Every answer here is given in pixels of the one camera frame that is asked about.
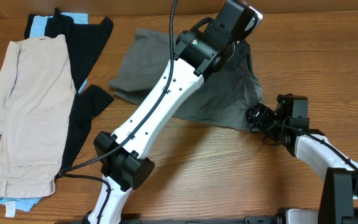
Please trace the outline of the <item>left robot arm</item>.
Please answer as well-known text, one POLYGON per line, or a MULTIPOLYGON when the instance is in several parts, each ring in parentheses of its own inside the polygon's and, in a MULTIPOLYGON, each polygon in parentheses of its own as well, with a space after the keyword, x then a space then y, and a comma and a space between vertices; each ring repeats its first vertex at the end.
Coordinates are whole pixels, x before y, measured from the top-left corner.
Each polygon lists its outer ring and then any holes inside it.
POLYGON ((262 19, 246 2, 226 1, 214 19, 199 21, 170 40, 170 60, 145 100, 113 133, 101 131, 94 140, 103 186, 83 223, 121 221, 130 192, 155 167, 147 156, 163 127, 212 73, 240 64, 246 56, 245 39, 262 19))

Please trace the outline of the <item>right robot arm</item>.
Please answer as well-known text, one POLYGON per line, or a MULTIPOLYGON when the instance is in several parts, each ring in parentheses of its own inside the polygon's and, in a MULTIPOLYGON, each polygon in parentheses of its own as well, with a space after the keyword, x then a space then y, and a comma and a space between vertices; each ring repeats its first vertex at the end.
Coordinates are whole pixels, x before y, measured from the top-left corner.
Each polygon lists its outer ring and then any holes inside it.
POLYGON ((259 103, 246 111, 252 134, 263 134, 306 163, 324 182, 317 210, 281 208, 264 223, 358 223, 358 163, 334 147, 318 129, 310 128, 308 99, 278 95, 272 110, 259 103))

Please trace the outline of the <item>grey shorts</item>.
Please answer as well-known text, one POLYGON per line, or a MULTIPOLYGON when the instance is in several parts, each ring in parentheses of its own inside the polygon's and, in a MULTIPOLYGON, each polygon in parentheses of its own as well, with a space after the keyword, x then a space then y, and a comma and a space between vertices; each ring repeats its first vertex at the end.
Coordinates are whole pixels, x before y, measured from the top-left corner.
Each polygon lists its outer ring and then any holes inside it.
MULTIPOLYGON (((177 109, 176 118, 248 131, 245 112, 262 102, 262 87, 253 72, 250 47, 235 70, 225 65, 212 74, 177 109)), ((139 105, 156 85, 169 60, 169 37, 157 30, 138 28, 117 78, 109 87, 118 97, 139 105)))

